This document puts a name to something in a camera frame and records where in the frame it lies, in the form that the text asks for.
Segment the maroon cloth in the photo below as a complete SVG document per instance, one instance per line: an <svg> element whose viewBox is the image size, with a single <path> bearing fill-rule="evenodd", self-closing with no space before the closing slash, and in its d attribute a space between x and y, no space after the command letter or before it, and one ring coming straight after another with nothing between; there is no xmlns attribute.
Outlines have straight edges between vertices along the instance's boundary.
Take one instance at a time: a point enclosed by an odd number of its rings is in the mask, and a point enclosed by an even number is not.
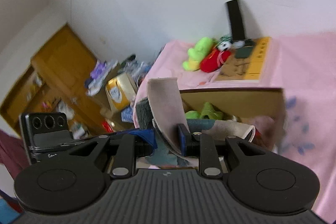
<svg viewBox="0 0 336 224"><path fill-rule="evenodd" d="M23 141L0 130L0 163L4 164L13 179L29 166Z"/></svg>

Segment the blue cloth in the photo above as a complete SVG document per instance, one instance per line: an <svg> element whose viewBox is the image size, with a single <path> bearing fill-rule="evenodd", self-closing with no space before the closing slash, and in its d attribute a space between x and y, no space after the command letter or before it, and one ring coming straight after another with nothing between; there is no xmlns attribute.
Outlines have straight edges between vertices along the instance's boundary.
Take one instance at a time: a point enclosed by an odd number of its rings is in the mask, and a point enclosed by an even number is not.
<svg viewBox="0 0 336 224"><path fill-rule="evenodd" d="M147 157L146 160L152 165L177 166L177 156L169 153L169 150L159 134L156 134L156 140L157 149L154 154L151 157Z"/></svg>
<svg viewBox="0 0 336 224"><path fill-rule="evenodd" d="M145 130L133 129L133 130L127 130L126 132L128 134L139 136L145 142L149 143L153 147L153 149L157 149L158 145L156 143L155 133L153 129L145 129ZM125 133L125 131L117 132L117 135L122 133Z"/></svg>
<svg viewBox="0 0 336 224"><path fill-rule="evenodd" d="M14 221L20 214L8 205L6 200L0 199L0 223L8 224Z"/></svg>

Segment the pink bed sheet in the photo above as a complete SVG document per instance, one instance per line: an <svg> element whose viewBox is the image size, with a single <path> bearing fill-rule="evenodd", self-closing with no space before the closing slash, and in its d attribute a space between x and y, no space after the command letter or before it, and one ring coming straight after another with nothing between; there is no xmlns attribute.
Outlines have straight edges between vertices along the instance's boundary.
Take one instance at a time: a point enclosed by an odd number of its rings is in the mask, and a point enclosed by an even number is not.
<svg viewBox="0 0 336 224"><path fill-rule="evenodd" d="M136 102L147 96L150 78L176 77L180 90L273 86L285 89L286 136L279 153L312 169L320 179L313 211L325 221L336 220L336 33L328 32L272 40L259 83L214 81L218 71L182 69L193 44L166 44L144 79ZM137 118L134 112L134 124Z"/></svg>

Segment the open cardboard box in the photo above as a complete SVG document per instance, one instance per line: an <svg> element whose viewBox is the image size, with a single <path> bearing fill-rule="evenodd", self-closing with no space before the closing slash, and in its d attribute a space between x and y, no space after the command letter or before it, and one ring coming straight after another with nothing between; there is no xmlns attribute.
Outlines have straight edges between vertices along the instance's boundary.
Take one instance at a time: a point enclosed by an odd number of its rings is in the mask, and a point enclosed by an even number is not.
<svg viewBox="0 0 336 224"><path fill-rule="evenodd" d="M113 114L105 91L105 85L107 84L108 81L117 76L118 70L120 68L121 68L120 64L117 64L117 66L113 68L104 79L100 91L96 95L89 97L91 100L93 100L96 104L100 106L100 114L106 119L109 119L114 122L115 126L113 129L115 131L134 128L134 124L129 122L123 122L121 120L120 112Z"/></svg>
<svg viewBox="0 0 336 224"><path fill-rule="evenodd" d="M205 102L210 102L220 111L238 116L242 122L256 116L270 116L275 120L269 132L257 145L271 150L284 136L285 102L280 88L222 88L193 89L180 91L184 111L201 111Z"/></svg>

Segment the phone camera lens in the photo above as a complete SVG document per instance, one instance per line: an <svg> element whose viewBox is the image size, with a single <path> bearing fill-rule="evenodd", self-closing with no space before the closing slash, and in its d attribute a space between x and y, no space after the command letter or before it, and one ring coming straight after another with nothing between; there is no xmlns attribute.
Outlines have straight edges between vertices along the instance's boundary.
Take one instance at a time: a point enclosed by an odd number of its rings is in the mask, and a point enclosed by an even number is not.
<svg viewBox="0 0 336 224"><path fill-rule="evenodd" d="M64 121L63 117L61 117L61 116L58 117L57 123L60 127L64 126L65 121Z"/></svg>
<svg viewBox="0 0 336 224"><path fill-rule="evenodd" d="M40 118L38 118L38 117L34 117L34 118L33 118L33 127L34 127L35 129L40 129L41 126L42 126L42 122L41 122Z"/></svg>
<svg viewBox="0 0 336 224"><path fill-rule="evenodd" d="M55 120L50 115L44 118L44 124L47 129L52 129L55 126Z"/></svg>

